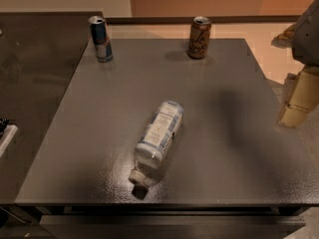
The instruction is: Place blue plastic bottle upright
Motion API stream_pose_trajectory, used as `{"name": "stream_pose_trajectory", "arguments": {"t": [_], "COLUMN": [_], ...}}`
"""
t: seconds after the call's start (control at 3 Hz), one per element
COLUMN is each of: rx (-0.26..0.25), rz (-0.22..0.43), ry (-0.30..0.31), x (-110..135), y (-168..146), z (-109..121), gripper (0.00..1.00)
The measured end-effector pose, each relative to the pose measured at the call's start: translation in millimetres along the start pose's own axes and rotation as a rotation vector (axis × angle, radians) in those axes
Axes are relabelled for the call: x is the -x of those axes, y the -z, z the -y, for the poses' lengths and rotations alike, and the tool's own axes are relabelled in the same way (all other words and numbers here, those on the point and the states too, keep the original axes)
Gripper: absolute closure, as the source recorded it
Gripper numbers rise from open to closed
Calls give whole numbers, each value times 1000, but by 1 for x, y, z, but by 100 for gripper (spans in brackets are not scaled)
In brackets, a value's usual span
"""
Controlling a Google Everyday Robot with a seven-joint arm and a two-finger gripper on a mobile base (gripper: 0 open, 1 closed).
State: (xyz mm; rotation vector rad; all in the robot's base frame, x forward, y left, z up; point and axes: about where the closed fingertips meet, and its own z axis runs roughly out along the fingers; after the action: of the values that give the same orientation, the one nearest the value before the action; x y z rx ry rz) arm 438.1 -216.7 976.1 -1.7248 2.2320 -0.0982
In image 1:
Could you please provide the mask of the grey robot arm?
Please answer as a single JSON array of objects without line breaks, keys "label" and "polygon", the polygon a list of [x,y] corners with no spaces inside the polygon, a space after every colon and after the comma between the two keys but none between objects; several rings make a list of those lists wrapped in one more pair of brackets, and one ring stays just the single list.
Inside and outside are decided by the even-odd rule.
[{"label": "grey robot arm", "polygon": [[287,75],[278,116],[280,124],[298,127],[319,105],[319,0],[314,0],[271,45],[290,48],[293,59],[304,65],[297,75]]}]

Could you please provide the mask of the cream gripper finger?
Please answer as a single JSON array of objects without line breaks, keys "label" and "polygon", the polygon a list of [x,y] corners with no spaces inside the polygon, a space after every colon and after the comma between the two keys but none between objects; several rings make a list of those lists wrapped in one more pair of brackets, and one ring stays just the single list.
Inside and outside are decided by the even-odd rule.
[{"label": "cream gripper finger", "polygon": [[293,40],[294,33],[295,33],[295,27],[296,27],[295,24],[289,26],[282,33],[277,35],[274,38],[274,40],[278,41],[278,42],[281,42],[281,43],[291,43],[292,40]]},{"label": "cream gripper finger", "polygon": [[319,67],[306,65],[297,75],[287,75],[277,122],[288,127],[298,127],[318,105]]}]

